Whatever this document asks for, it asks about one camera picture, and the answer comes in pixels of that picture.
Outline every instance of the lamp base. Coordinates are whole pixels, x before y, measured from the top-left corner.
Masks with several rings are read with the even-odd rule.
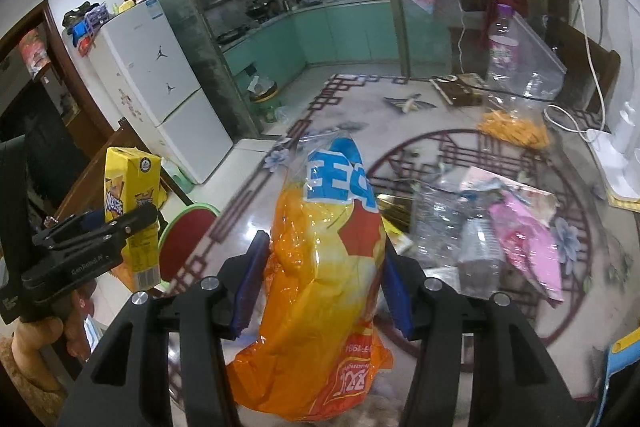
[[[587,131],[588,145],[596,160],[600,174],[607,190],[622,201],[639,201],[640,193],[636,192],[625,178],[628,160],[616,151],[611,142],[613,137],[608,132],[590,129]]]

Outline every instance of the yellow carton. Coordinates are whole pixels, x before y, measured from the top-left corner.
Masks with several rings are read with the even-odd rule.
[[[104,166],[104,215],[111,221],[140,204],[159,205],[160,158],[138,149],[110,147]],[[122,249],[126,271],[116,271],[132,292],[160,283],[158,226],[127,239]]]

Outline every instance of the refrigerator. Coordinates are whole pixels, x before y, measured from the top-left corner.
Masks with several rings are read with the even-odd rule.
[[[107,22],[88,54],[109,97],[148,149],[201,184],[233,143],[158,0]]]

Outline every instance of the kitchen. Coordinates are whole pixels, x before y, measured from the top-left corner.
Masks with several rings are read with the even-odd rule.
[[[390,0],[195,1],[262,134],[286,131],[331,74],[401,74]],[[414,76],[449,73],[447,27],[422,10],[406,16]]]

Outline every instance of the table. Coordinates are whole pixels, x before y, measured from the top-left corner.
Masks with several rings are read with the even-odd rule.
[[[383,101],[384,97],[407,98],[415,93],[436,107],[403,114]],[[444,161],[476,165],[511,178],[523,171],[534,180],[533,185],[554,192],[560,203],[558,215],[578,228],[581,244],[572,274],[563,279],[565,302],[552,309],[524,287],[507,291],[535,321],[536,331],[573,396],[587,395],[594,386],[594,351],[605,349],[638,326],[640,301],[635,296],[640,289],[640,263],[631,267],[626,283],[611,279],[613,269],[622,272],[623,252],[638,258],[639,216],[612,208],[592,195],[591,187],[601,183],[600,175],[577,135],[551,131],[553,145],[536,153],[476,132],[481,115],[479,107],[448,107],[426,80],[339,74],[327,81],[307,113],[290,128],[287,137],[291,141],[275,148],[290,147],[304,134],[340,126],[351,130],[376,190],[402,193],[406,188],[394,179],[419,178]],[[575,116],[585,126],[598,125],[593,115],[575,111]],[[257,230],[270,230],[285,176],[282,166],[274,172],[264,165],[258,167],[178,272],[170,292],[184,291],[197,280],[215,275],[225,259],[246,251]],[[395,358],[388,383],[404,400],[411,384],[408,375],[414,372],[415,346],[404,343],[384,320],[377,324],[382,325],[383,341]],[[171,376],[172,390],[179,397],[175,363]],[[266,418],[246,424],[272,425]]]

